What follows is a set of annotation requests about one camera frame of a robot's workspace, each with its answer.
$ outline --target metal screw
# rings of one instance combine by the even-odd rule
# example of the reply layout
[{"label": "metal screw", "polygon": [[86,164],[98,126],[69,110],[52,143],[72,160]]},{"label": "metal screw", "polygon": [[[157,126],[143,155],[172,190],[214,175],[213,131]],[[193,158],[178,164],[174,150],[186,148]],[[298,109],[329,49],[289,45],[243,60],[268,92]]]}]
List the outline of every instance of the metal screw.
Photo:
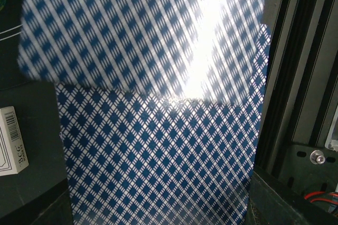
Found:
[{"label": "metal screw", "polygon": [[310,155],[310,161],[313,164],[323,164],[323,163],[325,163],[324,153],[320,150],[315,150]]}]

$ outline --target black metal frame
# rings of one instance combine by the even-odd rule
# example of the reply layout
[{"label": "black metal frame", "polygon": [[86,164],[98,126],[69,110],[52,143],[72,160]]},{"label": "black metal frame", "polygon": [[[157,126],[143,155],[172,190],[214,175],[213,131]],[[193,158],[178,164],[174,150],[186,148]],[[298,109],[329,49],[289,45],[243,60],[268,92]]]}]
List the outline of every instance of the black metal frame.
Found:
[{"label": "black metal frame", "polygon": [[337,41],[337,0],[282,0],[256,156],[275,177],[290,145],[324,147],[338,104]]}]

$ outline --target white line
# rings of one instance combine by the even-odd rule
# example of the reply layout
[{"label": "white line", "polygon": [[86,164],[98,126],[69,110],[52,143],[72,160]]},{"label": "white line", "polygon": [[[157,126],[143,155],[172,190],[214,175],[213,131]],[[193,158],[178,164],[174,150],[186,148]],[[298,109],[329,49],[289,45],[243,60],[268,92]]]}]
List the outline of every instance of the white line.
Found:
[{"label": "white line", "polygon": [[0,34],[5,33],[5,32],[7,32],[7,31],[11,31],[11,30],[16,29],[16,28],[18,28],[18,27],[20,27],[20,26],[22,26],[22,24],[20,24],[20,25],[18,25],[18,26],[16,26],[16,27],[13,27],[13,28],[11,28],[11,29],[9,29],[9,30],[1,31]]},{"label": "white line", "polygon": [[5,38],[3,38],[3,39],[0,39],[0,41],[5,40],[5,39],[9,39],[9,38],[11,38],[11,37],[13,37],[13,36],[16,36],[16,35],[20,34],[20,33],[21,33],[21,32],[15,33],[15,34],[13,34],[13,35],[10,35],[10,36],[8,36],[8,37],[5,37]]}]

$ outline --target blue diamond pattern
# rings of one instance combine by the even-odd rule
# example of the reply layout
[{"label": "blue diamond pattern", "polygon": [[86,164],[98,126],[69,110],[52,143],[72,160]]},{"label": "blue diamond pattern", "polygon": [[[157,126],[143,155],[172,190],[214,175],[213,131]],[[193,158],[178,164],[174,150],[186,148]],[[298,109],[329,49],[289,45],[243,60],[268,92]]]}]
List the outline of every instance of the blue diamond pattern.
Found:
[{"label": "blue diamond pattern", "polygon": [[270,36],[240,105],[56,85],[75,224],[243,224]]},{"label": "blue diamond pattern", "polygon": [[264,0],[24,0],[32,79],[241,104]]}]

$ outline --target bolt head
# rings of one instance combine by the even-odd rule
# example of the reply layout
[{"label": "bolt head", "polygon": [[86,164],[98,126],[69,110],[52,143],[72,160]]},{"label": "bolt head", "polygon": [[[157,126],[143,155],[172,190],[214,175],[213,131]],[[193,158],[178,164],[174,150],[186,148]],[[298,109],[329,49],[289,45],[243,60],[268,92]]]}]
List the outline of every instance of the bolt head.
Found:
[{"label": "bolt head", "polygon": [[323,164],[323,163],[325,163],[325,157],[322,156],[322,155],[319,155],[317,157],[316,161],[317,161],[318,164]]}]

